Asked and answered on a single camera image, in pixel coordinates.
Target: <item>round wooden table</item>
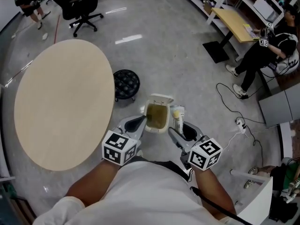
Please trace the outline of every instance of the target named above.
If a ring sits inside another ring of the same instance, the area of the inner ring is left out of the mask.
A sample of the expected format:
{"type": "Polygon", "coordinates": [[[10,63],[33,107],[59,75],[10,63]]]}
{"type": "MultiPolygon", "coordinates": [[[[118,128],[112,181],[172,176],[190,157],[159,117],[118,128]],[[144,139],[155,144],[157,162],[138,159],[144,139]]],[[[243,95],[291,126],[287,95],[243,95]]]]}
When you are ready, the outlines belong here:
{"type": "Polygon", "coordinates": [[[113,103],[113,73],[103,52],[77,39],[54,44],[20,82],[15,98],[20,144],[43,168],[73,168],[101,142],[113,103]]]}

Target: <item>power strip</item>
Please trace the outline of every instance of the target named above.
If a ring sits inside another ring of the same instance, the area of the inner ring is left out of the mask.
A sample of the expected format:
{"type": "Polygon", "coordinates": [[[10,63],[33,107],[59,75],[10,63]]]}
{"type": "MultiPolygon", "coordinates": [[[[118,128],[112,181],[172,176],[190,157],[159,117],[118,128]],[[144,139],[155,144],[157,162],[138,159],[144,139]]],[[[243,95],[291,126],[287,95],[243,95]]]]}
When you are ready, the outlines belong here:
{"type": "Polygon", "coordinates": [[[246,132],[246,129],[244,128],[244,124],[243,124],[242,120],[241,120],[241,119],[237,119],[237,120],[235,121],[235,123],[236,123],[236,125],[238,125],[238,127],[239,127],[239,129],[240,129],[240,132],[241,132],[242,134],[244,134],[244,133],[246,132]]]}

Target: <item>plastic container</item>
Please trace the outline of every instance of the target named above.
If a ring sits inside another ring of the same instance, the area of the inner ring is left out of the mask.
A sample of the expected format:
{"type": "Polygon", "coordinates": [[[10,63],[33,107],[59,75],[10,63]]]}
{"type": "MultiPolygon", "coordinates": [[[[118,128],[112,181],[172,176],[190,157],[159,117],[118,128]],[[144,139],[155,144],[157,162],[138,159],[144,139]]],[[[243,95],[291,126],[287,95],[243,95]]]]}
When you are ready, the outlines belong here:
{"type": "Polygon", "coordinates": [[[144,110],[147,117],[145,130],[150,133],[164,133],[169,127],[171,116],[171,96],[153,93],[150,95],[144,110]]]}

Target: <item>white t-shirt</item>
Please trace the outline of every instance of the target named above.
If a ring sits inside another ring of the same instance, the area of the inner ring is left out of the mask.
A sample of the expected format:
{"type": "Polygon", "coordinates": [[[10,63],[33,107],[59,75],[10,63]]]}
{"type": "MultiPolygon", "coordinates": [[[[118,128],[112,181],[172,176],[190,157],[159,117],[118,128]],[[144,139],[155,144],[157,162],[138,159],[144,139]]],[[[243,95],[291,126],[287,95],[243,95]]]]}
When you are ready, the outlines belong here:
{"type": "Polygon", "coordinates": [[[85,208],[64,197],[34,225],[220,225],[173,171],[149,162],[121,168],[104,197],[85,208]]]}

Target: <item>black stool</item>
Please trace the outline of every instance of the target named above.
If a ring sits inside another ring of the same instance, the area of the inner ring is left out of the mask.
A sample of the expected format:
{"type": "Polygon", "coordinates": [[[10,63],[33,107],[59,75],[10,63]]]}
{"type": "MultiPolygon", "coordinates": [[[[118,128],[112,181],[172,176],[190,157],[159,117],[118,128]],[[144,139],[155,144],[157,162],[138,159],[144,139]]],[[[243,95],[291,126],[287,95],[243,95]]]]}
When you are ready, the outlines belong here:
{"type": "Polygon", "coordinates": [[[135,101],[134,95],[140,88],[140,79],[136,73],[130,70],[119,70],[113,74],[115,86],[115,101],[131,98],[135,101]]]}

